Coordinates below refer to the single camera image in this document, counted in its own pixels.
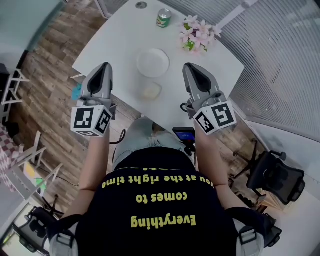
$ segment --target small container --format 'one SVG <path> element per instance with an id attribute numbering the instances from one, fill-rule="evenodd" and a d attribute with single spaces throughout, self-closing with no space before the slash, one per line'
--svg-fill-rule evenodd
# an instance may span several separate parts
<path id="1" fill-rule="evenodd" d="M 158 18 L 156 19 L 156 24 L 160 28 L 166 28 L 169 25 L 171 19 L 171 11 L 168 9 L 161 9 L 158 12 Z"/>

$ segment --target person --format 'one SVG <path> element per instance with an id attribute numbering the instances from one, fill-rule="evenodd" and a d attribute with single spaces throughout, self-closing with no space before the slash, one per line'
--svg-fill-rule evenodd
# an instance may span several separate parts
<path id="1" fill-rule="evenodd" d="M 199 172 L 184 145 L 167 131 L 154 134 L 146 117 L 128 129 L 108 175 L 109 131 L 105 137 L 92 137 L 78 195 L 49 228 L 49 238 L 77 223 L 79 255 L 175 250 L 236 255 L 234 219 L 264 236 L 262 215 L 228 186 L 228 168 L 215 136 L 194 125 Z"/>

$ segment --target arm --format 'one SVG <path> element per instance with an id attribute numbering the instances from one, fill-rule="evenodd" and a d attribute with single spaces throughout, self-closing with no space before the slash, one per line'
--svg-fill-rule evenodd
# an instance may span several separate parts
<path id="1" fill-rule="evenodd" d="M 220 156 L 217 139 L 213 134 L 206 135 L 196 122 L 194 127 L 199 172 L 212 181 L 222 207 L 225 210 L 233 207 L 248 208 L 228 186 L 228 167 Z"/>
<path id="2" fill-rule="evenodd" d="M 90 138 L 87 156 L 80 176 L 79 192 L 63 218 L 70 215 L 83 215 L 88 211 L 95 191 L 106 177 L 110 146 L 110 129 L 104 137 Z"/>

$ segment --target red and white checkered fabric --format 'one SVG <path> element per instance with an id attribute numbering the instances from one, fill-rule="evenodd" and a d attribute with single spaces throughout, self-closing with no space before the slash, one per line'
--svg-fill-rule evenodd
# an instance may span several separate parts
<path id="1" fill-rule="evenodd" d="M 20 153 L 19 147 L 10 138 L 7 129 L 0 123 L 0 179 L 12 192 L 16 189 L 7 178 L 6 171 L 17 162 Z"/>

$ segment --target light blue jeans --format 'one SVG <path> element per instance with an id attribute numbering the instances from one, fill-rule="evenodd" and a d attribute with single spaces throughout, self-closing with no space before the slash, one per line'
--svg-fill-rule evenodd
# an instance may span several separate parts
<path id="1" fill-rule="evenodd" d="M 133 152 L 146 148 L 164 147 L 185 153 L 185 145 L 170 132 L 158 131 L 153 135 L 153 123 L 154 122 L 147 117 L 142 117 L 131 124 L 126 131 L 124 140 L 116 147 L 113 159 L 113 170 Z"/>

